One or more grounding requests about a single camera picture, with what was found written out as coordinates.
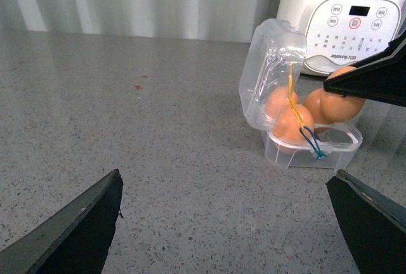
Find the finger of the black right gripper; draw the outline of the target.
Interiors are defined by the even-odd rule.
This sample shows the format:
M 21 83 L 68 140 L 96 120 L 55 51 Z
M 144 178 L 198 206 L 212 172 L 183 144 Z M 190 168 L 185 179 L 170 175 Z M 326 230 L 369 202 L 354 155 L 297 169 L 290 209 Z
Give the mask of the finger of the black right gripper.
M 330 93 L 405 106 L 405 33 L 375 55 L 351 65 L 353 70 L 326 79 Z

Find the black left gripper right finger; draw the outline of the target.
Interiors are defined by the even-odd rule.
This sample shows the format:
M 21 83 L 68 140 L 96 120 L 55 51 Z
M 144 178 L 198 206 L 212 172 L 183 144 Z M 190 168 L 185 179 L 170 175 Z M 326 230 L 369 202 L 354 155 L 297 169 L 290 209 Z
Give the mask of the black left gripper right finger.
M 360 273 L 405 273 L 405 208 L 340 169 L 329 197 Z

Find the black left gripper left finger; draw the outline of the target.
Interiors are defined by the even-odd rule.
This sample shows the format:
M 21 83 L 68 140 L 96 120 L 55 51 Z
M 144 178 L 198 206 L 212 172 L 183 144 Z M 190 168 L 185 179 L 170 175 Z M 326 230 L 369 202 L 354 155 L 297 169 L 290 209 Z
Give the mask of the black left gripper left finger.
M 123 180 L 114 169 L 1 251 L 1 273 L 101 273 L 115 235 Z

